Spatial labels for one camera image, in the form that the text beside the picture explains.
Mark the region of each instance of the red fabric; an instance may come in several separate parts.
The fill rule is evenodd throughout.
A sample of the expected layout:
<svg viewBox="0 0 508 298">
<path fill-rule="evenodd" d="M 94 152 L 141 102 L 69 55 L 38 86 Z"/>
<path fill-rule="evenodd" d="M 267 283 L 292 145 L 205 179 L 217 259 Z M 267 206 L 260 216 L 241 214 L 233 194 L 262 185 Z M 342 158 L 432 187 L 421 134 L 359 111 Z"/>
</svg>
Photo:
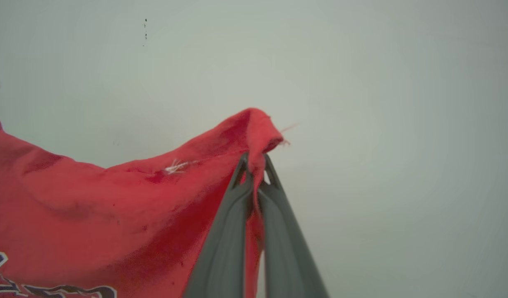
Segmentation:
<svg viewBox="0 0 508 298">
<path fill-rule="evenodd" d="M 250 152 L 259 185 L 262 154 L 281 141 L 265 113 L 248 109 L 169 153 L 100 168 L 44 151 L 0 124 L 0 252 L 8 257 L 0 276 L 30 297 L 26 285 L 181 297 L 239 157 Z M 169 174 L 164 168 L 174 160 L 191 163 Z M 262 233 L 257 210 L 247 224 L 248 298 L 256 293 Z M 0 277 L 0 284 L 8 282 Z"/>
</svg>

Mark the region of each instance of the white thread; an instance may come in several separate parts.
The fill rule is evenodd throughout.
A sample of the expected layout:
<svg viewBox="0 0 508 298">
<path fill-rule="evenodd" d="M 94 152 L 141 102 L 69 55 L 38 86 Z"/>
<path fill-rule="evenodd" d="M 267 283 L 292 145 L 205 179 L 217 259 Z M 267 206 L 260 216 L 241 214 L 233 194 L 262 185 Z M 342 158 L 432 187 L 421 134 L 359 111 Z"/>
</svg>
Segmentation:
<svg viewBox="0 0 508 298">
<path fill-rule="evenodd" d="M 186 162 L 180 163 L 179 160 L 175 159 L 173 161 L 173 164 L 171 164 L 171 166 L 168 166 L 167 168 L 165 168 L 165 170 L 167 171 L 167 173 L 169 175 L 175 174 L 175 173 L 183 173 L 184 171 L 182 171 L 182 170 L 184 170 L 187 165 L 195 163 L 195 162 L 197 162 L 197 161 L 191 161 L 191 162 L 186 161 Z"/>
</svg>

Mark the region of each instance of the white wall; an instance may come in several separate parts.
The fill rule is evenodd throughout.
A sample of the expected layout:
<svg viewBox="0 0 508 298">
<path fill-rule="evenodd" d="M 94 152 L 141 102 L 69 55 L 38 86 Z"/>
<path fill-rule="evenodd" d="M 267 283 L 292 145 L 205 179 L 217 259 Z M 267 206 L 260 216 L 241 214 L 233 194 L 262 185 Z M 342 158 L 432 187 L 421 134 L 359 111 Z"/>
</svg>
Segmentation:
<svg viewBox="0 0 508 298">
<path fill-rule="evenodd" d="M 0 81 L 10 134 L 100 166 L 299 124 L 332 297 L 508 298 L 508 0 L 0 0 Z"/>
</svg>

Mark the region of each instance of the wall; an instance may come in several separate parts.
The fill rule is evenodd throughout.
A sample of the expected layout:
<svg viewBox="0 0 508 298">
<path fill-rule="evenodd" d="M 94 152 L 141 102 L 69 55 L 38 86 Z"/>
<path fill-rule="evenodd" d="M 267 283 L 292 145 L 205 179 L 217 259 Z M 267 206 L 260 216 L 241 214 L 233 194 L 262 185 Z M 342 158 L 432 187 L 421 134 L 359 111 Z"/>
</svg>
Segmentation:
<svg viewBox="0 0 508 298">
<path fill-rule="evenodd" d="M 259 107 L 332 297 L 508 298 L 508 0 L 0 0 L 0 81 L 99 166 Z"/>
</svg>

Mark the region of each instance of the metal tongs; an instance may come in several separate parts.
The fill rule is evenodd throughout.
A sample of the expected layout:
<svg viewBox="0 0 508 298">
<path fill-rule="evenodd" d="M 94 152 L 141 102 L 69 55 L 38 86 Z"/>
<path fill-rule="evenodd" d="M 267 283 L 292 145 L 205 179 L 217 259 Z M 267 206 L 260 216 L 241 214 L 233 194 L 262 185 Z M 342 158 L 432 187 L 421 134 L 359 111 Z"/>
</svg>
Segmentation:
<svg viewBox="0 0 508 298">
<path fill-rule="evenodd" d="M 269 183 L 261 183 L 258 198 L 265 226 L 267 298 L 328 298 L 269 156 L 265 161 Z M 248 153 L 239 160 L 183 298 L 244 297 L 245 227 L 254 191 L 247 165 Z"/>
</svg>

